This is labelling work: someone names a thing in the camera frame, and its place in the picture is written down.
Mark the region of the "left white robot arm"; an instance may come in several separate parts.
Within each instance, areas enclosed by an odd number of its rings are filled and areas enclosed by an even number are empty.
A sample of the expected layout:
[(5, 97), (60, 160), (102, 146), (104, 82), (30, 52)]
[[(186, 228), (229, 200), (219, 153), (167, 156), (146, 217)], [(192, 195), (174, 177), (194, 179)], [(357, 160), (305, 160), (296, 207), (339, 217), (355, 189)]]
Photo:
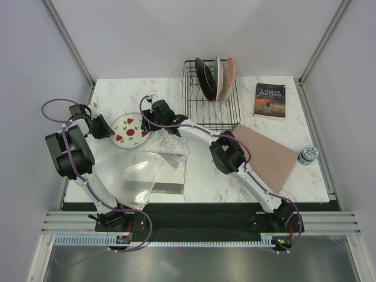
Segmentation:
[(88, 105), (76, 103), (69, 112), (71, 116), (61, 121), (62, 130), (45, 137), (53, 165), (60, 176), (80, 186), (95, 205), (97, 215), (90, 218), (96, 222), (96, 232), (126, 231), (129, 217), (96, 173), (95, 158), (86, 141), (88, 135), (101, 140), (115, 133)]

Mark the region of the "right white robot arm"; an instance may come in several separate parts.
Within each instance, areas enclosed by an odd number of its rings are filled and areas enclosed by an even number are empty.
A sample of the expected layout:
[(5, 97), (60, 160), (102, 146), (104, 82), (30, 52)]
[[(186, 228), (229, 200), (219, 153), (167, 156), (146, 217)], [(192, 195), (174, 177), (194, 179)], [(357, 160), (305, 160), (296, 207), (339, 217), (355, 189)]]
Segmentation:
[(270, 227), (275, 231), (283, 231), (296, 220), (298, 228), (303, 227), (303, 221), (296, 204), (290, 199), (279, 196), (261, 180), (250, 166), (251, 152), (249, 148), (228, 130), (220, 133), (206, 129), (194, 123), (184, 115), (177, 115), (171, 110), (165, 100), (152, 101), (147, 95), (142, 98), (150, 103), (150, 109), (140, 110), (142, 128), (147, 132), (160, 129), (170, 135), (192, 139), (209, 147), (214, 165), (224, 174), (236, 178), (257, 199), (264, 212), (269, 216)]

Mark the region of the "red blue flower plate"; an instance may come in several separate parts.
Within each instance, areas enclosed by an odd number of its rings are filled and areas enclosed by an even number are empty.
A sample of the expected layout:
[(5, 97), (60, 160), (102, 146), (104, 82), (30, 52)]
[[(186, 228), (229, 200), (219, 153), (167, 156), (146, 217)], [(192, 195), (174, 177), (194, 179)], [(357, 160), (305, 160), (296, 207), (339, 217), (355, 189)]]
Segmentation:
[(222, 88), (223, 88), (223, 65), (221, 64), (221, 60), (218, 56), (215, 57), (214, 60), (214, 74), (215, 74), (215, 82), (217, 86), (216, 92), (216, 101), (220, 100)]

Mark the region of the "pink cream leaf plate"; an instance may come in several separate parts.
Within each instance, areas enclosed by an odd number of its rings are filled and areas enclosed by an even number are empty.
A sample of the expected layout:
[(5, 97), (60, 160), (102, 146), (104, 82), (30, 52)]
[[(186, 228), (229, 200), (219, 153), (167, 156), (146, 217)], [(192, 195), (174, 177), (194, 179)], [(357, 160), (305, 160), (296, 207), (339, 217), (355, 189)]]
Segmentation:
[(220, 94), (220, 100), (228, 100), (236, 80), (236, 61), (233, 58), (228, 58), (223, 65), (223, 87)]

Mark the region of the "black wire dish rack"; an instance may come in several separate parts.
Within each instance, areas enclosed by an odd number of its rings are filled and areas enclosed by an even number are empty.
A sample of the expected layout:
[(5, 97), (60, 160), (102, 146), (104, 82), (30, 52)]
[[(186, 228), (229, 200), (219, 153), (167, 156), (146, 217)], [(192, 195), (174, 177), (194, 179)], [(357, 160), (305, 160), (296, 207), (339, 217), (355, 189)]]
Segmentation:
[(210, 130), (232, 131), (241, 121), (237, 85), (228, 100), (211, 102), (204, 97), (195, 70), (195, 60), (186, 60), (182, 80), (183, 114)]

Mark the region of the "white watermelon pattern plate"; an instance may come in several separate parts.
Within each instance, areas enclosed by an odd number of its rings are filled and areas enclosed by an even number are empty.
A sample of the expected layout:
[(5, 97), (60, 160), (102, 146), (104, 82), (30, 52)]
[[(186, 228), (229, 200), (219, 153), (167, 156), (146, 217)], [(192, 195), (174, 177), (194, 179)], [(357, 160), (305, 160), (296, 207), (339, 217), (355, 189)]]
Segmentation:
[(127, 113), (119, 116), (111, 125), (114, 135), (110, 137), (112, 143), (122, 149), (134, 149), (146, 143), (151, 133), (141, 129), (142, 115)]

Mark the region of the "brown rimmed beige plate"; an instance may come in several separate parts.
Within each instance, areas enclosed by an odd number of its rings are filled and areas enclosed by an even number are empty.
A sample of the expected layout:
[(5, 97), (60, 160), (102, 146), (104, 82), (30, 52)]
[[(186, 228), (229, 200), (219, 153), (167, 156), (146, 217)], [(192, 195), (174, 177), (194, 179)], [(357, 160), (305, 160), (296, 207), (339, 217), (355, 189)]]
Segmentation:
[(195, 71), (204, 97), (209, 101), (215, 101), (217, 97), (216, 83), (211, 70), (199, 57), (195, 59)]

